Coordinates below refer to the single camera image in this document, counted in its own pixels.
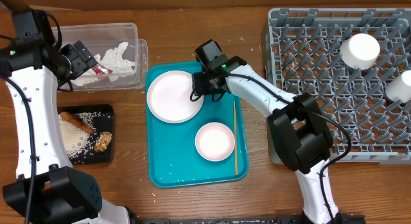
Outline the red snack wrapper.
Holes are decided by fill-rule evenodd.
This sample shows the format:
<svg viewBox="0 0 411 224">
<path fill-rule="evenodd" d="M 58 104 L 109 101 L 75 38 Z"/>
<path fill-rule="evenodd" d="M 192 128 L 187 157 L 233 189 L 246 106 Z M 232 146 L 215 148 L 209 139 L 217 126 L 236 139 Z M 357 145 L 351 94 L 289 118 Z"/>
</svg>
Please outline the red snack wrapper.
<svg viewBox="0 0 411 224">
<path fill-rule="evenodd" d="M 96 74 L 111 74 L 112 70 L 105 68 L 104 66 L 101 65 L 95 65 L 92 70 L 96 73 Z"/>
</svg>

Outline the white napkin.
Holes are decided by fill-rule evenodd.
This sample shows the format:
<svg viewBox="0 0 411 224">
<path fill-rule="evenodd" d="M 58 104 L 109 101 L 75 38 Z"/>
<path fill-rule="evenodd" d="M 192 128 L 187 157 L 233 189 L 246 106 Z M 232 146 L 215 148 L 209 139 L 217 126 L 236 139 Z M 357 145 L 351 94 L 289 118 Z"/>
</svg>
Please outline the white napkin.
<svg viewBox="0 0 411 224">
<path fill-rule="evenodd" d="M 130 61 L 123 58 L 124 52 L 129 47 L 128 42 L 122 42 L 115 47 L 114 49 L 106 50 L 103 57 L 98 53 L 94 56 L 97 61 L 97 65 L 104 66 L 107 69 L 112 70 L 111 74 L 123 74 L 123 73 L 131 73 L 136 66 L 134 61 Z M 95 83 L 102 80 L 109 79 L 110 81 L 115 81 L 118 79 L 118 76 L 99 76 L 96 74 L 92 69 L 86 71 L 81 77 L 77 78 L 73 81 L 73 83 L 77 86 L 84 86 L 90 83 Z"/>
</svg>

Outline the large white plate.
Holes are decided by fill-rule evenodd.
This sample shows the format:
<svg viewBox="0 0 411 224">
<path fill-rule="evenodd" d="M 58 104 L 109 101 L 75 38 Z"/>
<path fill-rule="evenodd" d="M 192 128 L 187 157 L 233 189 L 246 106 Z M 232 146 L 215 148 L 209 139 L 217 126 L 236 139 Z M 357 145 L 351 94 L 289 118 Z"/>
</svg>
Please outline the large white plate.
<svg viewBox="0 0 411 224">
<path fill-rule="evenodd" d="M 196 101 L 192 89 L 192 74 L 168 71 L 150 84 L 147 104 L 150 112 L 166 123 L 183 123 L 193 118 L 202 108 L 204 97 Z"/>
</svg>

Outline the small white plate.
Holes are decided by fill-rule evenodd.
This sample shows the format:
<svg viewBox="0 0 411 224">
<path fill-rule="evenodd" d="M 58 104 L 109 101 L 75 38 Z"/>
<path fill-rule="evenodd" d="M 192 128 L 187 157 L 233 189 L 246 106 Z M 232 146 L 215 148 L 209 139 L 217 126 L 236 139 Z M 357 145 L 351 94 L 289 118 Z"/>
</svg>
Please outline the small white plate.
<svg viewBox="0 0 411 224">
<path fill-rule="evenodd" d="M 234 151 L 236 141 L 233 131 L 225 124 L 207 123 L 195 135 L 198 154 L 211 162 L 227 159 Z"/>
</svg>

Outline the orange carrot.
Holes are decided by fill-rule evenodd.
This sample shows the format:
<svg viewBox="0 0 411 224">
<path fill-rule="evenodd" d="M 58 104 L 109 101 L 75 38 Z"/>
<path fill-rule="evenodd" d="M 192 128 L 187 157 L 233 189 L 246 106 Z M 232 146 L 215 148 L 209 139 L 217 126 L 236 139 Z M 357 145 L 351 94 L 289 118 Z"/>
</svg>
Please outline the orange carrot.
<svg viewBox="0 0 411 224">
<path fill-rule="evenodd" d="M 68 113 L 68 112 L 61 112 L 60 113 L 61 118 L 68 122 L 71 123 L 72 125 L 76 126 L 77 128 L 83 130 L 84 132 L 88 134 L 94 134 L 94 130 L 88 127 L 85 123 L 83 123 L 81 120 L 76 118 L 74 115 Z"/>
</svg>

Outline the brown walnut food scrap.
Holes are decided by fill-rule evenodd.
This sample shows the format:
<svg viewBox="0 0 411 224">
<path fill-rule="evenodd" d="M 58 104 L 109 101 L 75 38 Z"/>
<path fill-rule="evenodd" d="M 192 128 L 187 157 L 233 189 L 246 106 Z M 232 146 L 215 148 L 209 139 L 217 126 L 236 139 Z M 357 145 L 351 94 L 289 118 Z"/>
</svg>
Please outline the brown walnut food scrap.
<svg viewBox="0 0 411 224">
<path fill-rule="evenodd" d="M 111 141 L 112 141 L 112 134 L 110 132 L 101 132 L 99 139 L 94 145 L 94 150 L 96 152 L 106 151 Z"/>
</svg>

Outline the pile of rice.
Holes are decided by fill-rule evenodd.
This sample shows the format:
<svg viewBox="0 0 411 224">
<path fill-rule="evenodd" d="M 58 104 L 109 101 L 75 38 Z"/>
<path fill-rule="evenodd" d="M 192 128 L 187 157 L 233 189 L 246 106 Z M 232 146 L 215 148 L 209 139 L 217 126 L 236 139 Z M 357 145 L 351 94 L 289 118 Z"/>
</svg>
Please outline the pile of rice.
<svg viewBox="0 0 411 224">
<path fill-rule="evenodd" d="M 64 121 L 60 114 L 58 115 L 64 148 L 68 158 L 75 161 L 84 158 L 85 154 L 91 153 L 94 149 L 94 145 L 99 137 L 95 127 L 95 120 L 101 116 L 101 113 L 81 112 L 72 115 L 94 130 L 94 134 L 88 134 L 71 123 Z"/>
</svg>

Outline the white upturned cup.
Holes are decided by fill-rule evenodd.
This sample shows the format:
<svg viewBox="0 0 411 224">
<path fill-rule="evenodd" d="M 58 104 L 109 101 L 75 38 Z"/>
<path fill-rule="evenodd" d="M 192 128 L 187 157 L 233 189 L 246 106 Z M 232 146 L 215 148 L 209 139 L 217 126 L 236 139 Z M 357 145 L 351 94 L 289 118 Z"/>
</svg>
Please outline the white upturned cup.
<svg viewBox="0 0 411 224">
<path fill-rule="evenodd" d="M 340 47 L 341 59 L 350 68 L 371 68 L 380 53 L 379 42 L 371 35 L 359 33 L 344 41 Z"/>
</svg>

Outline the pale green saucer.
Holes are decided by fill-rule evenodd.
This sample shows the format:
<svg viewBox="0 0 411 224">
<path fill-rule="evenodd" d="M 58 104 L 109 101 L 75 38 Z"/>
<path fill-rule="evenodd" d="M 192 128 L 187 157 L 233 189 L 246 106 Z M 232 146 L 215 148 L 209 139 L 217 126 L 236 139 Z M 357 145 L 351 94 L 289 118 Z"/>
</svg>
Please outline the pale green saucer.
<svg viewBox="0 0 411 224">
<path fill-rule="evenodd" d="M 411 70 L 404 71 L 385 90 L 385 94 L 391 101 L 401 100 L 406 103 L 411 98 Z"/>
</svg>

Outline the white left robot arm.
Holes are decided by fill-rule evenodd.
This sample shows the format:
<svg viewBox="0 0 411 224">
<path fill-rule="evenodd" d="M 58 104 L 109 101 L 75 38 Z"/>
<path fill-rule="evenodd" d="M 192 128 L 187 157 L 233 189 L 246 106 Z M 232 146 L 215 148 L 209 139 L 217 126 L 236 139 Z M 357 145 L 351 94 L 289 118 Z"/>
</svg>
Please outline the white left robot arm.
<svg viewBox="0 0 411 224">
<path fill-rule="evenodd" d="M 63 44 L 42 10 L 12 14 L 16 37 L 1 50 L 1 78 L 12 96 L 19 158 L 3 198 L 26 223 L 137 223 L 105 200 L 96 179 L 73 168 L 62 142 L 57 92 L 96 65 L 82 42 Z"/>
</svg>

